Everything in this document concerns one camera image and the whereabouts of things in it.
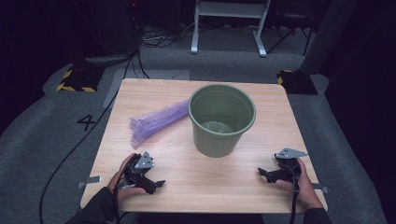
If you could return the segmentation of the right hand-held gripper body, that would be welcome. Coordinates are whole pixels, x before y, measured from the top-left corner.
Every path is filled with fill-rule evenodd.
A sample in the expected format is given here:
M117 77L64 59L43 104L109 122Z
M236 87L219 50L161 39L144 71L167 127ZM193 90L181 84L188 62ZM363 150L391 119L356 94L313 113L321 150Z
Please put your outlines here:
M305 151L289 147L284 147L280 152L276 153L275 158L281 171L279 179L292 183L295 178L298 178L302 171L297 159L307 155L308 153Z

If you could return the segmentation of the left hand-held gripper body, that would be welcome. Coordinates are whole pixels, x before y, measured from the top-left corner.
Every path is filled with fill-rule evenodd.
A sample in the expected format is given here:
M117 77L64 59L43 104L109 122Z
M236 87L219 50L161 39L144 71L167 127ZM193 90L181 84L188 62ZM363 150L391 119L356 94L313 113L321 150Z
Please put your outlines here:
M145 174L154 167L152 158L145 152L134 154L122 170L121 188L155 188L156 183L145 177Z

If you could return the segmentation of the purple plastic bag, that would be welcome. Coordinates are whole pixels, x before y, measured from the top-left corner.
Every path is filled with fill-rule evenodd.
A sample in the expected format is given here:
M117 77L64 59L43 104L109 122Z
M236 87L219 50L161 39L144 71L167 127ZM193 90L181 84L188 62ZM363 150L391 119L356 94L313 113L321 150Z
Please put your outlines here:
M141 144L162 129L188 116L189 101L185 100L175 105L156 110L140 117L131 118L131 145L138 149Z

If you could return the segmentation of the green plastic trash bin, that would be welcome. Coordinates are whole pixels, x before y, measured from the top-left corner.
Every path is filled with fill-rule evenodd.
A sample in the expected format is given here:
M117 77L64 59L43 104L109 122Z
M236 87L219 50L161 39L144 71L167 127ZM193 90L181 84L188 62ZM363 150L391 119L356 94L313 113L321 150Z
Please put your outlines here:
M227 84L199 88L191 95L188 110L194 144L211 158L232 153L256 118L252 99L244 91Z

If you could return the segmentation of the person's left hand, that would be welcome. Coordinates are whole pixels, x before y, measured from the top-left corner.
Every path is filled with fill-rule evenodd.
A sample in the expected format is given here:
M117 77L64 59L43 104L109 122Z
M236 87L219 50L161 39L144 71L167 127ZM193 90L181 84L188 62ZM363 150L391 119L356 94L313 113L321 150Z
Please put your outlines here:
M107 184L107 188L110 191L113 191L113 189L115 189L118 185L118 181L120 179L120 177L123 174L123 168L126 166L126 164L128 163L128 161L132 158L134 154L129 155L120 165L120 169L112 176L112 178L110 179L110 181ZM123 201L131 196L134 195L139 195L139 194L145 194L146 191L142 188L130 188L130 189L119 189L118 190L118 194L117 194L117 198L119 201Z

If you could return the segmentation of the person's right hand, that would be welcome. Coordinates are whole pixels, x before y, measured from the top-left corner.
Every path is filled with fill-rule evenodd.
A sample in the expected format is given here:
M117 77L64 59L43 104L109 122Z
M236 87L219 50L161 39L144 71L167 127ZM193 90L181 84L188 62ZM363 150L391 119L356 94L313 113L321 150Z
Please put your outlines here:
M298 179L300 192L297 196L297 202L304 210L323 208L323 204L315 193L311 180L307 175L303 161L300 158L297 158L297 162L299 163L302 171Z

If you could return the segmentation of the black yellow striped base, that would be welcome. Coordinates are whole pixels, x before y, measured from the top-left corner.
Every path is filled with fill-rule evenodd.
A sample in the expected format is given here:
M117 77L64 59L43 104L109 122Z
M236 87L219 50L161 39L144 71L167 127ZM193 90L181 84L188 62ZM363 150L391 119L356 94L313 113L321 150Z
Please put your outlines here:
M287 94L317 95L318 91L311 77L300 70L281 70L276 74L277 82Z
M57 91L96 92L104 72L103 67L76 68L71 66L64 74Z

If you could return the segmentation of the black tripod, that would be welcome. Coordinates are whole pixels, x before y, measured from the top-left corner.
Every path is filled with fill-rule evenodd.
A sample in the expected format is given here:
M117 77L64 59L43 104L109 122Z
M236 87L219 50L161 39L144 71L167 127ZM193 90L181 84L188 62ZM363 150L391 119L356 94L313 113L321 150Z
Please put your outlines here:
M314 21L315 18L312 13L298 14L278 12L276 16L276 31L280 35L280 39L271 48L269 48L267 52L270 53L276 47L278 47L287 37L289 37L290 35L294 35L297 30L300 30L306 39L303 51L303 55L305 56L314 31ZM281 27L288 28L289 30L284 35L282 35L280 33Z

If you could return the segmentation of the grey pillar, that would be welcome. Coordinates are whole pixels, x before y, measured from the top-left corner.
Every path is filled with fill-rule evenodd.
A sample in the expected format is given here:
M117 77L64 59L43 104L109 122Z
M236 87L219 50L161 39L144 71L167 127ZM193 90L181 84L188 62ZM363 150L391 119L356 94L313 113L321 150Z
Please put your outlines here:
M320 72L346 27L357 2L358 0L332 0L300 66L303 73L315 75Z

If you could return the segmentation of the white metal stand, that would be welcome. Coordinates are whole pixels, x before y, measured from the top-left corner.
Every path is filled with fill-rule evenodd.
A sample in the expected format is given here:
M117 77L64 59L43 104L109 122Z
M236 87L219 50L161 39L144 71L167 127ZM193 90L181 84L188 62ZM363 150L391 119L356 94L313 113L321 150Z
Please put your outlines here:
M201 17L227 17L242 19L259 19L258 29L254 30L253 37L261 57L267 55L262 43L262 30L272 0L263 0L263 3L225 3L196 0L194 8L194 28L191 40L191 54L198 52L199 20Z

